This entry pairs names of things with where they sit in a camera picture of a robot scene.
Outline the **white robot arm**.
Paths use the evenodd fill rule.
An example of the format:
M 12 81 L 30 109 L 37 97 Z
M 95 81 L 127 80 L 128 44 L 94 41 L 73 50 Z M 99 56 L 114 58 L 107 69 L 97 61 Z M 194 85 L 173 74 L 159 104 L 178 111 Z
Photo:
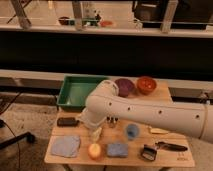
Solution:
M 213 105 L 127 99 L 118 86 L 102 81 L 87 97 L 80 120 L 96 130 L 107 116 L 184 134 L 213 144 Z

